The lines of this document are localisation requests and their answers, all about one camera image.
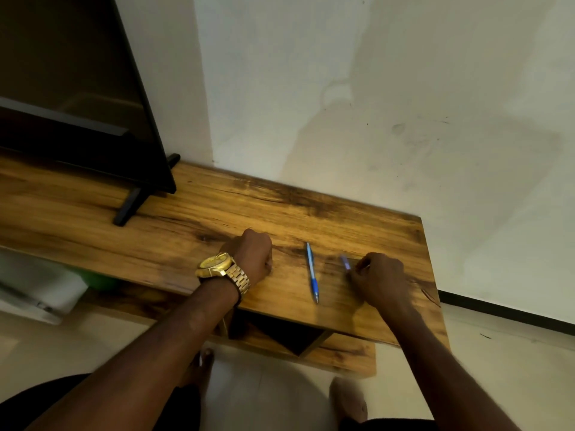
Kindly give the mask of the black television stand foot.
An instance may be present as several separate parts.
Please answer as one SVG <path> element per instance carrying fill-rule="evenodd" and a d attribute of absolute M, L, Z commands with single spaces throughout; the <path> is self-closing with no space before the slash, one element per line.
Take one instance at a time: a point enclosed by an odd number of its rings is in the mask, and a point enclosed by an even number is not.
<path fill-rule="evenodd" d="M 177 153 L 164 156 L 161 151 L 149 149 L 129 153 L 126 159 L 121 159 L 126 170 L 123 178 L 132 181 L 134 187 L 114 217 L 113 224 L 125 226 L 152 195 L 175 194 L 176 184 L 172 169 L 180 159 L 181 155 Z"/>

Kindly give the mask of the person's left foot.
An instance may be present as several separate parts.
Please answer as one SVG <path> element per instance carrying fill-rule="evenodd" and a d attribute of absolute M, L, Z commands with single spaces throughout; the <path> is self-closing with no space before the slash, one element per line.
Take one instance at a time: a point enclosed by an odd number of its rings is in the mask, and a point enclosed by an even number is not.
<path fill-rule="evenodd" d="M 204 399 L 209 388 L 214 358 L 214 350 L 211 347 L 199 351 L 185 370 L 178 387 L 195 386 Z"/>

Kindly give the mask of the blue ballpoint pen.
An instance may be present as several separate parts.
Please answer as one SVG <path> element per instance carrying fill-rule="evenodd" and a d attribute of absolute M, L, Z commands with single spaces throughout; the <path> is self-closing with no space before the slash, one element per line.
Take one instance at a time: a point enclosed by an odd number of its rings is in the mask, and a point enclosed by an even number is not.
<path fill-rule="evenodd" d="M 315 304 L 319 304 L 319 283 L 315 274 L 314 256 L 309 242 L 305 243 L 305 250 L 313 300 Z"/>

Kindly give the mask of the person's right foot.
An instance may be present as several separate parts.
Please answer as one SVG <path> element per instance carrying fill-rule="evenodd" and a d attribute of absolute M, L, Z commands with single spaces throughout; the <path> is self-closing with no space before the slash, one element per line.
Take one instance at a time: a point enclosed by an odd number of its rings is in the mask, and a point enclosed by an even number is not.
<path fill-rule="evenodd" d="M 337 426 L 346 420 L 359 424 L 368 420 L 367 404 L 356 380 L 334 377 L 329 386 L 329 399 Z"/>

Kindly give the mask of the person's left hand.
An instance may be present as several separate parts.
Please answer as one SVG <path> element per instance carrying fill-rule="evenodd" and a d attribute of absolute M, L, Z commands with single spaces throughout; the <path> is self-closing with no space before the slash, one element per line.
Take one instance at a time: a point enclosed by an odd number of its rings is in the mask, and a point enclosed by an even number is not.
<path fill-rule="evenodd" d="M 259 278 L 258 269 L 258 234 L 260 232 L 246 229 L 241 236 L 236 236 L 224 243 L 219 253 L 229 253 L 244 270 L 254 287 L 265 278 Z"/>

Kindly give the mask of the person's black shorts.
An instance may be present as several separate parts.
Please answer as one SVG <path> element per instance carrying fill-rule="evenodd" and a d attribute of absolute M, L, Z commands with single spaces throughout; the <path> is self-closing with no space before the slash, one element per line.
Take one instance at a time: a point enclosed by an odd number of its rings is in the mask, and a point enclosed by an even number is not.
<path fill-rule="evenodd" d="M 38 384 L 0 403 L 0 431 L 24 431 L 89 374 L 61 377 Z M 199 431 L 201 402 L 198 388 L 175 388 L 153 431 Z M 346 417 L 338 431 L 439 431 L 433 420 L 378 418 L 358 422 Z"/>

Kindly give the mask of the person's foot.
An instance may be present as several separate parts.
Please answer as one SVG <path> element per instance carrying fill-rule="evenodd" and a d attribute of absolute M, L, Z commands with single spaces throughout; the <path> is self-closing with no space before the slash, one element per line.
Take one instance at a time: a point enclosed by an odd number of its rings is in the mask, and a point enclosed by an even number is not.
<path fill-rule="evenodd" d="M 214 358 L 214 350 L 211 347 L 199 351 L 185 370 L 178 387 L 195 386 L 204 399 L 209 388 Z"/>
<path fill-rule="evenodd" d="M 356 380 L 334 377 L 329 386 L 329 399 L 337 426 L 346 420 L 359 424 L 368 420 L 367 404 Z"/>

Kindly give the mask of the person's right hand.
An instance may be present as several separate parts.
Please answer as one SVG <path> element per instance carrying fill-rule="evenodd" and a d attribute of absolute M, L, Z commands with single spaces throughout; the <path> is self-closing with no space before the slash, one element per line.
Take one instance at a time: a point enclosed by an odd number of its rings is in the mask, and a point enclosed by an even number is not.
<path fill-rule="evenodd" d="M 372 256 L 370 291 L 358 292 L 361 297 L 377 309 L 383 319 L 401 318 L 413 313 L 403 263 L 383 253 L 368 253 L 366 256 Z"/>

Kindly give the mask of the green round object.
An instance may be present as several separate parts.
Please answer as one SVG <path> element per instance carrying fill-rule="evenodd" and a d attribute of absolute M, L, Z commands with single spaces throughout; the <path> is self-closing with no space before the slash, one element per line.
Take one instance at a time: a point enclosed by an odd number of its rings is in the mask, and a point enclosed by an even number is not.
<path fill-rule="evenodd" d="M 78 275 L 88 288 L 96 291 L 113 291 L 118 288 L 121 281 L 115 277 L 110 277 L 84 269 L 70 267 L 71 272 Z"/>

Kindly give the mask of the person's right forearm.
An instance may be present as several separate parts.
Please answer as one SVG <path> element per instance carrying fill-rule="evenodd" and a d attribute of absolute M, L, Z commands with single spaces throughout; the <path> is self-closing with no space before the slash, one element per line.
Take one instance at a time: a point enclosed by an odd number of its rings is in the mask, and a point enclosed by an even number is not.
<path fill-rule="evenodd" d="M 379 310 L 441 431 L 521 431 L 413 308 Z"/>

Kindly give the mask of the gold metal wristwatch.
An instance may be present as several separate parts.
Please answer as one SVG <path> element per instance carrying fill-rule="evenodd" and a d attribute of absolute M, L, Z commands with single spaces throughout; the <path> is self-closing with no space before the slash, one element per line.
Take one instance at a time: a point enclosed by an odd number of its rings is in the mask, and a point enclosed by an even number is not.
<path fill-rule="evenodd" d="M 241 302 L 251 285 L 248 275 L 246 275 L 234 258 L 225 252 L 201 261 L 197 266 L 196 276 L 201 281 L 208 280 L 212 277 L 226 277 L 234 283 L 238 291 L 238 302 Z"/>

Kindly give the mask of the white appliance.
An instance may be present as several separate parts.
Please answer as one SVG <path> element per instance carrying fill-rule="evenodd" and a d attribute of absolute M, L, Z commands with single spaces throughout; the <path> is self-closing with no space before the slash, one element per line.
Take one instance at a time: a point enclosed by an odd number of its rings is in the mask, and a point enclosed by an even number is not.
<path fill-rule="evenodd" d="M 87 290 L 66 267 L 0 248 L 0 313 L 59 325 Z"/>

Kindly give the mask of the black flat screen television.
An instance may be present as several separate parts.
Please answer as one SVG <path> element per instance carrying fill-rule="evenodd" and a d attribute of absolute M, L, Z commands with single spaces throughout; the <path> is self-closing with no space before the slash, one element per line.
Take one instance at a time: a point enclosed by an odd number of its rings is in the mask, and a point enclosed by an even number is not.
<path fill-rule="evenodd" d="M 0 149 L 175 193 L 115 0 L 0 0 Z"/>

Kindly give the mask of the person's left forearm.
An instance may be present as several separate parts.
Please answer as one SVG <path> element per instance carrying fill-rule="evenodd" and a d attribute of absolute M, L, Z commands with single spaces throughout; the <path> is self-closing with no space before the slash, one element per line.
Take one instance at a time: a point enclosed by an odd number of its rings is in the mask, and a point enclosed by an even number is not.
<path fill-rule="evenodd" d="M 238 299 L 229 279 L 203 282 L 25 431 L 151 431 L 186 369 Z"/>

